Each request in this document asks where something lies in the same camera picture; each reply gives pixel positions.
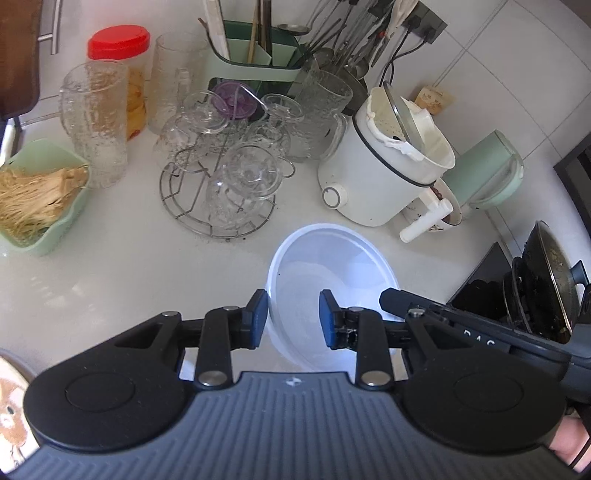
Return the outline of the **person right hand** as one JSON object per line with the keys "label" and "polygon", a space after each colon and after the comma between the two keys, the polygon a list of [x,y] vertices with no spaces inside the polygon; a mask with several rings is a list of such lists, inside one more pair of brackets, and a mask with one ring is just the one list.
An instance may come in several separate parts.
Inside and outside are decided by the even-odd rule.
{"label": "person right hand", "polygon": [[577,472],[583,472],[590,464],[590,436],[579,417],[565,416],[550,444],[564,463]]}

